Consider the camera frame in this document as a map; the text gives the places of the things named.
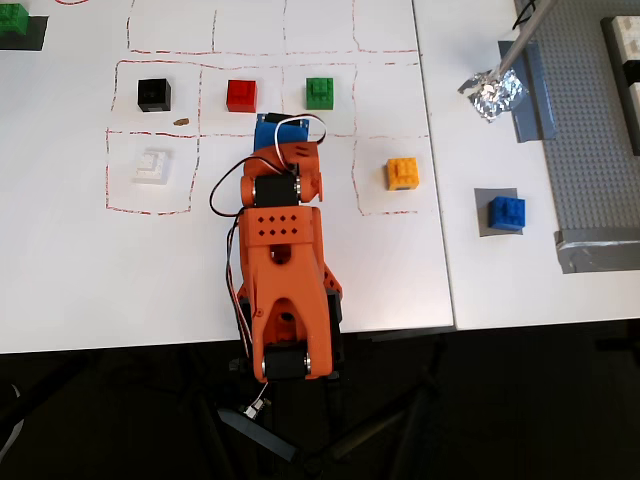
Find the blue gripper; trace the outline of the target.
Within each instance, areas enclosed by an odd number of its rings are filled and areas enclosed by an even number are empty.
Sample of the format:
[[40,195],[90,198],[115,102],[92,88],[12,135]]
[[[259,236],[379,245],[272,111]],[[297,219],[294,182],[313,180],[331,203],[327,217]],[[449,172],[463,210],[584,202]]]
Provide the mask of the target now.
[[275,139],[279,143],[299,143],[307,142],[309,136],[309,121],[300,119],[284,122],[275,133],[277,124],[291,115],[279,113],[259,113],[256,117],[254,130],[254,150],[271,147],[275,144]]

